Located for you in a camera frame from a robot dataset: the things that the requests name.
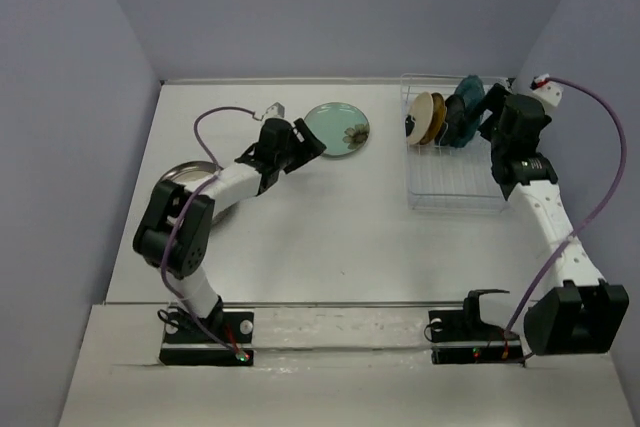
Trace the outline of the black round plate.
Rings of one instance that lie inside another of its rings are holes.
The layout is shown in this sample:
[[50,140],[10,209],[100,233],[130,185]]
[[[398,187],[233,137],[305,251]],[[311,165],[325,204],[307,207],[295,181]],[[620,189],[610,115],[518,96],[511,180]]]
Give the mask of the black round plate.
[[445,101],[444,122],[436,136],[438,146],[449,146],[458,137],[461,121],[464,119],[464,101],[458,94],[450,95]]

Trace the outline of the amber patterned plate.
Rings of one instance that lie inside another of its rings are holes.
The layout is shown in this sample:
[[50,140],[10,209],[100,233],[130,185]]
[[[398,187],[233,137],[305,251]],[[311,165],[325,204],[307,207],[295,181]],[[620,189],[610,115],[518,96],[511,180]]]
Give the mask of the amber patterned plate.
[[433,99],[433,114],[431,124],[426,133],[428,143],[434,141],[438,136],[447,113],[444,97],[438,92],[432,93],[431,96]]

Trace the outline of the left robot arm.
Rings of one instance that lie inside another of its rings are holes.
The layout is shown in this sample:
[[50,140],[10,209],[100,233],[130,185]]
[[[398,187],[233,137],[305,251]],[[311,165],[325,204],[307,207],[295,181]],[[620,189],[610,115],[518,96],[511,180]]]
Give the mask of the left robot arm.
[[269,190],[324,153],[326,146],[297,119],[263,122],[258,140],[235,161],[196,187],[164,180],[153,188],[133,238],[133,250],[155,267],[164,286],[189,314],[186,328],[201,342],[218,342],[224,303],[207,279],[204,260],[214,218]]

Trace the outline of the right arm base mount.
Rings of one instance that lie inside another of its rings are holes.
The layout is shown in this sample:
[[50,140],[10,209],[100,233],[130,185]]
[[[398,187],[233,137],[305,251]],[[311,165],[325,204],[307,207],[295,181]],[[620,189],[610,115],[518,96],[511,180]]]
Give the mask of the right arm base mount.
[[434,365],[516,364],[525,366],[525,354],[518,334],[481,318],[483,295],[509,294],[503,289],[470,290],[459,307],[431,309],[423,330],[431,346]]

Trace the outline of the cream plate with black spot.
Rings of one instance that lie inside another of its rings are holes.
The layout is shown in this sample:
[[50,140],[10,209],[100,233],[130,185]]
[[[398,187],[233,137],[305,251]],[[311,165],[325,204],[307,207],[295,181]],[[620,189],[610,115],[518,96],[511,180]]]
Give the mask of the cream plate with black spot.
[[432,123],[434,100],[430,92],[417,95],[405,116],[405,138],[408,145],[416,145],[427,134]]

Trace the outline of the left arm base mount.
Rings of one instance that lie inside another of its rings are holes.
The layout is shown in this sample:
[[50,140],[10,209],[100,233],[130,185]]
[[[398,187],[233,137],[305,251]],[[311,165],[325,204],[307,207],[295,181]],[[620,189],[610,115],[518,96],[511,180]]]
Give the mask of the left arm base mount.
[[165,366],[180,367],[250,367],[254,365],[254,312],[231,309],[215,335],[214,342],[193,323],[191,316],[177,306],[159,309],[163,323],[158,361]]

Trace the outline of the teal scalloped plate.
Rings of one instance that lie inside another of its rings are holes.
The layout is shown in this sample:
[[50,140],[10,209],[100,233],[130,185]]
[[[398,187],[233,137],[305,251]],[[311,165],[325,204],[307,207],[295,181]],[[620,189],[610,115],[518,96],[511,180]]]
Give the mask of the teal scalloped plate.
[[452,131],[450,146],[462,148],[473,139],[482,117],[477,106],[484,96],[484,85],[477,75],[468,75],[458,84],[452,98],[455,99],[454,105],[459,109],[456,113],[453,113],[452,108],[449,109],[452,114],[449,121]]

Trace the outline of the light green flower plate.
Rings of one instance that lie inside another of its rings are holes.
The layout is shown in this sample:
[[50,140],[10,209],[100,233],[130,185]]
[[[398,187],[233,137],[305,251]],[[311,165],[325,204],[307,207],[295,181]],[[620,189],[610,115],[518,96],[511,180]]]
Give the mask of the light green flower plate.
[[328,102],[311,109],[304,122],[326,147],[324,157],[339,158],[362,148],[370,135],[370,123],[357,107]]

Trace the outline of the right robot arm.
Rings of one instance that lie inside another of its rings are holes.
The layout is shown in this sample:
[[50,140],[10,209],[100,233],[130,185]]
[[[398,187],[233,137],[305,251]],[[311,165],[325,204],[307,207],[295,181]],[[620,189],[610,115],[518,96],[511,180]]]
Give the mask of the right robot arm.
[[486,115],[480,135],[490,143],[491,173],[504,199],[528,227],[528,242],[546,261],[527,287],[507,326],[522,323],[536,356],[600,354],[611,349],[629,307],[621,285],[609,283],[590,260],[580,233],[613,197],[626,167],[622,125],[614,123],[619,165],[604,198],[578,225],[565,211],[559,178],[538,150],[550,124],[548,110],[559,105],[567,81],[542,76],[529,94],[493,85],[477,105]]

